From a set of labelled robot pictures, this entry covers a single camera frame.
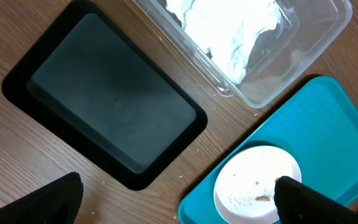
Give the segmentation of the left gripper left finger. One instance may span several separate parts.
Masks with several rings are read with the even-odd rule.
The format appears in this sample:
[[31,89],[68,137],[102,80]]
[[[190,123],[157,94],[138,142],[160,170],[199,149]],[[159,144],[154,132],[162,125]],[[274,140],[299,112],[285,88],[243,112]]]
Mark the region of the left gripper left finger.
[[0,208],[0,224],[72,224],[83,192],[80,175],[71,172]]

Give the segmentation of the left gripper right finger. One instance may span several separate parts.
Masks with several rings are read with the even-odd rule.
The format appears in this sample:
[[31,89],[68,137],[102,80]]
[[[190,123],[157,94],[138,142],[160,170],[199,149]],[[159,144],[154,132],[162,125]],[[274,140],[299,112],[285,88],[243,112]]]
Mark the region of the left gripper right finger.
[[358,224],[358,213],[288,176],[275,181],[281,224]]

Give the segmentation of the large white plate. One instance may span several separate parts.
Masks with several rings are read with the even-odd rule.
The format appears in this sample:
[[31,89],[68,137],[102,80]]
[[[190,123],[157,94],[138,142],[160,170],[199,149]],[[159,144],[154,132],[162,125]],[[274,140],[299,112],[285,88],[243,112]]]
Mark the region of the large white plate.
[[275,223],[275,184],[288,176],[302,181],[294,157],[275,146],[243,149],[223,165],[214,184],[213,198],[228,223]]

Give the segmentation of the white napkin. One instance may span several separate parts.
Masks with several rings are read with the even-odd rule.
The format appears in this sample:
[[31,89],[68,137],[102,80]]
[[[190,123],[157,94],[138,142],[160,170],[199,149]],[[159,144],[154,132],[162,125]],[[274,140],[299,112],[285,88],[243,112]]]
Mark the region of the white napkin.
[[282,18],[274,0],[168,0],[165,8],[235,85],[246,77],[258,36],[276,29]]

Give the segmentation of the teal serving tray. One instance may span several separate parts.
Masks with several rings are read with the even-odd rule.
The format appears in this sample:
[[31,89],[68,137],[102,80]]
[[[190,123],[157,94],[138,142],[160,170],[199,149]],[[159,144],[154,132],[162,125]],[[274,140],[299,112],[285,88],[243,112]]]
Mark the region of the teal serving tray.
[[337,203],[358,197],[358,110],[336,79],[308,81],[230,155],[261,145],[289,152],[302,183]]

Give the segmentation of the black plastic tray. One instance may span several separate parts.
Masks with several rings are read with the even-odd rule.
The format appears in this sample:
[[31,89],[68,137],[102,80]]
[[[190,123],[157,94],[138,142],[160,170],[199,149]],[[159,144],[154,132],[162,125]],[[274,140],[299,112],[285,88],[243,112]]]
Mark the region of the black plastic tray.
[[131,190],[205,129],[204,110],[91,1],[72,1],[2,82],[3,95]]

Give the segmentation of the clear plastic bin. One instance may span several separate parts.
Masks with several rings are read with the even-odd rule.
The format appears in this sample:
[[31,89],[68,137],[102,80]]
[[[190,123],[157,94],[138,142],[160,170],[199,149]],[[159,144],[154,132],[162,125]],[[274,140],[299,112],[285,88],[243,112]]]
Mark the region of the clear plastic bin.
[[251,51],[246,77],[235,85],[215,66],[166,10],[167,1],[136,0],[137,6],[223,96],[239,96],[262,108],[296,80],[347,26],[349,0],[274,0],[282,18],[276,29],[260,34]]

